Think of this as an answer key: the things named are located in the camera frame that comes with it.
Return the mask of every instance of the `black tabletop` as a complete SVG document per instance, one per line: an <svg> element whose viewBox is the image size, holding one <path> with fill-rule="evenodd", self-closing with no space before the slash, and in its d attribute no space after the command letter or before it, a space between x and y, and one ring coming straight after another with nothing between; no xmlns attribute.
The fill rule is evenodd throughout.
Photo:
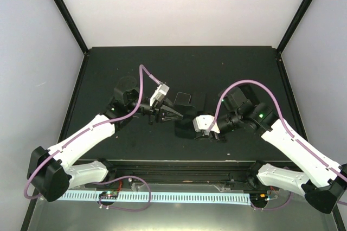
<svg viewBox="0 0 347 231"><path fill-rule="evenodd" d="M271 47L96 47L92 48L73 109L68 136L89 123L109 102L117 81L131 75L139 78L139 65L177 92L206 92L206 110L213 111L218 93L241 79L262 82L275 94L284 117L294 127L293 117ZM144 75L146 96L157 85ZM252 87L262 102L270 97ZM124 129L87 152L82 159L174 160L174 161L265 161L288 160L279 150L244 130L227 134L226 143L189 140L174 134L174 124L147 123L134 118Z"/></svg>

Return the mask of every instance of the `gray wall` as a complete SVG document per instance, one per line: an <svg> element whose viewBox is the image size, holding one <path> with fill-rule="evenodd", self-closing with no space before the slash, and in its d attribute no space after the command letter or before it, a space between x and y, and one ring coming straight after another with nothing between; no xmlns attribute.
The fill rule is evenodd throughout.
<svg viewBox="0 0 347 231"><path fill-rule="evenodd" d="M57 142L82 52L53 0L0 0L0 229L19 230L31 151Z"/></svg>
<svg viewBox="0 0 347 231"><path fill-rule="evenodd" d="M310 142L347 163L347 0L313 0L283 58Z"/></svg>

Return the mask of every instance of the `gray floor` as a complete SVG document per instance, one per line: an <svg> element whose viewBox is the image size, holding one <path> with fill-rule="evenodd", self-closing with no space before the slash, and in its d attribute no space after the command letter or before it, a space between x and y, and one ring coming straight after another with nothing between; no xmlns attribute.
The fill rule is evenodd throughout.
<svg viewBox="0 0 347 231"><path fill-rule="evenodd" d="M286 201L280 192L268 207ZM140 203L118 203L139 208ZM300 196L277 211L225 204L153 203L140 213L100 209L94 202L39 200L29 230L337 230L333 216L313 209Z"/></svg>

